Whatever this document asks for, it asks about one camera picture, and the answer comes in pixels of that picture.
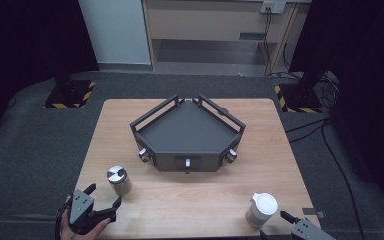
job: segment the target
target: silver canister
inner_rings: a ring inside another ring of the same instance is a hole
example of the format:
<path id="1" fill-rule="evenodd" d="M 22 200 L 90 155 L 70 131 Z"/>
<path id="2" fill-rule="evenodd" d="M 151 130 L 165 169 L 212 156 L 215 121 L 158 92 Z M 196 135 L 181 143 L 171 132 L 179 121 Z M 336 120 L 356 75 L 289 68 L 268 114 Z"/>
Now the silver canister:
<path id="1" fill-rule="evenodd" d="M 121 166 L 111 167 L 107 172 L 107 178 L 119 196 L 126 196 L 132 190 L 132 182 L 127 171 Z"/>

